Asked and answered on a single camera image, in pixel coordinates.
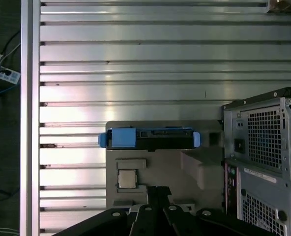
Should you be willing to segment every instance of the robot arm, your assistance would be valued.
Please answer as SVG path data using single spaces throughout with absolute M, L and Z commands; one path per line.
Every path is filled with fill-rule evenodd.
M 133 206 L 128 214 L 121 209 L 106 210 L 55 236 L 275 235 L 213 209 L 201 209 L 192 215 L 170 204 L 170 194 L 169 187 L 148 187 L 146 205 Z

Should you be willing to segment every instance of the plug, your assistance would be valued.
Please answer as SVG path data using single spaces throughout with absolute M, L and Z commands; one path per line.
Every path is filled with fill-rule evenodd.
M 5 70 L 4 73 L 6 74 L 6 76 L 11 75 L 11 71 L 10 70 Z

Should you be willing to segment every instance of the metal frame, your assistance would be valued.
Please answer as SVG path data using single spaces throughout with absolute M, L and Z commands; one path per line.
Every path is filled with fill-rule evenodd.
M 39 235 L 39 6 L 22 1 L 20 235 Z
M 221 105 L 291 86 L 291 34 L 287 33 L 291 32 L 291 16 L 265 15 L 266 8 L 257 5 L 265 0 L 214 0 L 218 3 L 211 7 L 185 6 L 180 12 L 174 11 L 180 0 L 141 0 L 147 4 L 138 7 L 133 0 L 125 1 L 125 7 L 118 5 L 120 1 L 110 1 L 115 7 L 103 5 L 104 0 L 22 2 L 23 236 L 37 236 L 39 225 L 45 229 L 41 235 L 48 236 L 46 229 L 57 232 L 100 212 L 92 198 L 105 201 L 105 152 L 97 148 L 96 141 L 107 122 L 220 119 Z M 40 7 L 47 2 L 54 4 Z M 200 0 L 187 2 L 199 4 Z M 224 7 L 227 3 L 238 5 L 233 9 L 240 14 L 230 14 L 232 8 Z M 76 9 L 77 14 L 70 14 Z M 174 27 L 184 31 L 182 37 Z M 83 28 L 90 33 L 75 33 Z M 146 29 L 154 33 L 144 34 Z M 208 34 L 201 33 L 206 29 Z M 112 34 L 113 30 L 125 33 Z M 219 43 L 209 45 L 213 40 Z M 88 43 L 92 43 L 90 50 L 100 53 L 88 54 Z M 62 54 L 55 51 L 61 48 Z M 116 53 L 112 48 L 123 51 Z M 63 55 L 73 50 L 76 58 L 71 53 Z M 39 164 L 45 168 L 39 170 Z M 56 175 L 60 178 L 50 179 Z M 47 207 L 39 212 L 42 206 Z

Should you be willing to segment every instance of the aluminum profile frame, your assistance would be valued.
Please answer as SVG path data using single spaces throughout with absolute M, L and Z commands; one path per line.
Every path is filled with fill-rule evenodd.
M 20 235 L 39 235 L 39 5 L 21 5 Z

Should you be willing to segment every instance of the computer tower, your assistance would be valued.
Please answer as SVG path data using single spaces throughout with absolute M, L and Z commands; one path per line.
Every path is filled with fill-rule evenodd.
M 278 236 L 291 236 L 291 182 L 226 159 L 225 183 L 227 214 Z
M 222 109 L 227 214 L 291 236 L 291 88 Z
M 225 158 L 291 181 L 291 88 L 223 106 Z

